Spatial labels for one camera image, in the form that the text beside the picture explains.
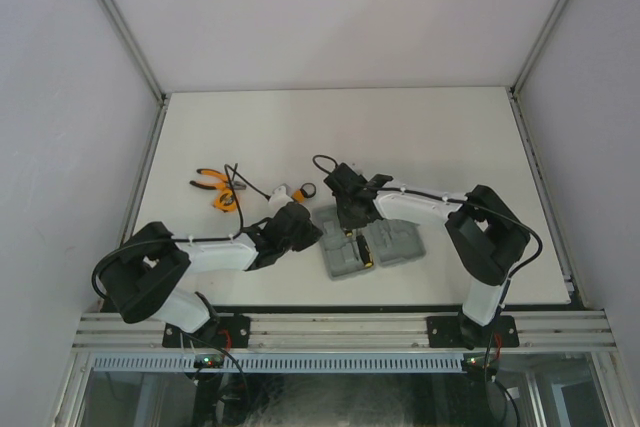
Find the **grey plastic tool case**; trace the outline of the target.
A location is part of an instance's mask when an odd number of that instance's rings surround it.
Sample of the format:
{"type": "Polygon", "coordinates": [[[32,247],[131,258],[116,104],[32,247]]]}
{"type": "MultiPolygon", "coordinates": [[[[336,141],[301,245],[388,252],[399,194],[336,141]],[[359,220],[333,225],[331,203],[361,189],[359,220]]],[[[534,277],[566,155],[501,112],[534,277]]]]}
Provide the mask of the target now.
{"type": "Polygon", "coordinates": [[[377,220],[347,238],[337,209],[327,206],[312,212],[314,224],[322,231],[320,246],[326,272],[331,280],[344,280],[364,274],[376,267],[389,268],[422,259],[426,248],[417,226],[400,220],[377,220]],[[362,234],[368,243],[374,265],[365,268],[360,259],[356,237],[362,234]]]}

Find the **orange handled pliers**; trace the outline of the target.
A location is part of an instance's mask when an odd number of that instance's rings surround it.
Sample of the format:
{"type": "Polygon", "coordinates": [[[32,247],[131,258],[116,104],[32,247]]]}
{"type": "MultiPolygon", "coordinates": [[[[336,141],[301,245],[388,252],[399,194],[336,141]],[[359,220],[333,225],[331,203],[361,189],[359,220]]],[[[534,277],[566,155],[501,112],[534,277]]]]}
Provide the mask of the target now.
{"type": "Polygon", "coordinates": [[[247,185],[244,182],[230,180],[229,177],[215,169],[199,168],[196,173],[200,176],[198,180],[191,180],[189,184],[202,190],[246,190],[247,185]]]}

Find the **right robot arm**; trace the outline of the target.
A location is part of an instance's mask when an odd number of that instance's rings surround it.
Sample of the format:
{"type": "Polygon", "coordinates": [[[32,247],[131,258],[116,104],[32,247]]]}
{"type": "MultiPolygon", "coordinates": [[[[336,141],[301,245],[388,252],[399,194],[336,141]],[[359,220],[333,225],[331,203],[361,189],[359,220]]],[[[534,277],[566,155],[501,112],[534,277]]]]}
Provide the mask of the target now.
{"type": "Polygon", "coordinates": [[[471,349],[494,338],[512,278],[541,254],[543,244],[492,188],[477,185],[462,194],[439,192],[384,174],[367,179],[346,163],[327,171],[324,183],[345,231],[381,220],[416,225],[440,220],[471,276],[457,316],[457,340],[471,349]]]}

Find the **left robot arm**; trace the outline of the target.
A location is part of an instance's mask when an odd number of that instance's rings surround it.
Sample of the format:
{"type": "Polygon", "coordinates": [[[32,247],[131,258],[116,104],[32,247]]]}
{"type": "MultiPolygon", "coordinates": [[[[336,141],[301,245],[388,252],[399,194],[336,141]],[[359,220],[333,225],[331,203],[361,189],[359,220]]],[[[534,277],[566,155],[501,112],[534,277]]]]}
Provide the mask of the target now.
{"type": "Polygon", "coordinates": [[[219,317],[204,294],[179,287],[183,278],[260,270],[290,252],[306,250],[321,237],[308,209],[294,201],[229,237],[180,238],[164,223],[151,222],[97,263],[91,285],[112,302],[125,323],[157,319],[206,347],[218,337],[219,317]]]}

